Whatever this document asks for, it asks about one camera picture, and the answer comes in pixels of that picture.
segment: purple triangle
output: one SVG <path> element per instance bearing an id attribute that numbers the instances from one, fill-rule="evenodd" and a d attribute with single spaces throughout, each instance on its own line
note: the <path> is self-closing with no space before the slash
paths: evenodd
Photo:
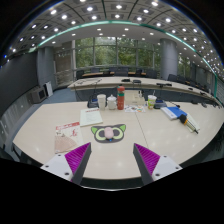
<path id="1" fill-rule="evenodd" d="M 147 170 L 152 175 L 152 173 L 160 159 L 160 156 L 158 154 L 154 153 L 153 151 L 151 151 L 141 145 L 138 145 L 136 143 L 135 143 L 135 146 L 138 149 L 139 154 L 141 155 L 142 160 L 145 163 Z"/>
<path id="2" fill-rule="evenodd" d="M 67 160 L 68 165 L 70 166 L 73 174 L 79 167 L 79 164 L 81 163 L 89 144 L 90 142 L 65 154 L 65 159 Z"/>

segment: bottle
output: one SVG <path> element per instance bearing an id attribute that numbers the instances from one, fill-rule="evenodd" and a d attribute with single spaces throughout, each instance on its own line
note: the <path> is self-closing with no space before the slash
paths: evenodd
<path id="1" fill-rule="evenodd" d="M 124 109 L 124 86 L 117 87 L 117 109 L 123 110 Z"/>

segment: book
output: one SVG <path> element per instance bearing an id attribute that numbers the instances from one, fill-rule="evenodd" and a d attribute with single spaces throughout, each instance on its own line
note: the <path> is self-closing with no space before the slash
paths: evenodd
<path id="1" fill-rule="evenodd" d="M 55 153 L 71 151 L 83 145 L 79 122 L 56 126 Z"/>
<path id="2" fill-rule="evenodd" d="M 81 110 L 80 126 L 103 123 L 99 108 Z"/>
<path id="3" fill-rule="evenodd" d="M 187 116 L 187 113 L 185 113 L 178 107 L 162 107 L 160 108 L 160 110 L 162 110 L 170 120 L 175 120 L 179 118 L 181 114 Z"/>

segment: white table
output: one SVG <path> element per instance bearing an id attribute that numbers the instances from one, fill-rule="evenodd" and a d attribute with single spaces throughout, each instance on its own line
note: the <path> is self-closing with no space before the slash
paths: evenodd
<path id="1" fill-rule="evenodd" d="M 199 134 L 191 133 L 179 120 L 170 121 L 160 110 L 125 113 L 119 110 L 101 112 L 99 126 L 126 124 L 124 139 L 102 144 L 94 139 L 91 126 L 81 127 L 84 143 L 91 142 L 92 153 L 84 177 L 94 179 L 127 179 L 140 177 L 133 155 L 138 143 L 159 155 L 167 155 L 181 164 L 200 152 L 217 134 L 224 121 L 224 109 L 201 104 L 180 103 L 199 124 Z M 38 162 L 47 163 L 54 154 L 55 126 L 79 121 L 80 110 L 87 102 L 42 105 L 23 125 L 13 143 Z"/>

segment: cup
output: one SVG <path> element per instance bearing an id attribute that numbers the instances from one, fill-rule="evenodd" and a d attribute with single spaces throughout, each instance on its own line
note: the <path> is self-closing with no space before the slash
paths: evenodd
<path id="1" fill-rule="evenodd" d="M 153 109 L 155 102 L 156 102 L 156 96 L 148 95 L 148 108 Z"/>
<path id="2" fill-rule="evenodd" d="M 97 96 L 98 99 L 98 104 L 100 110 L 105 110 L 105 104 L 106 104 L 106 95 L 105 94 L 100 94 Z"/>

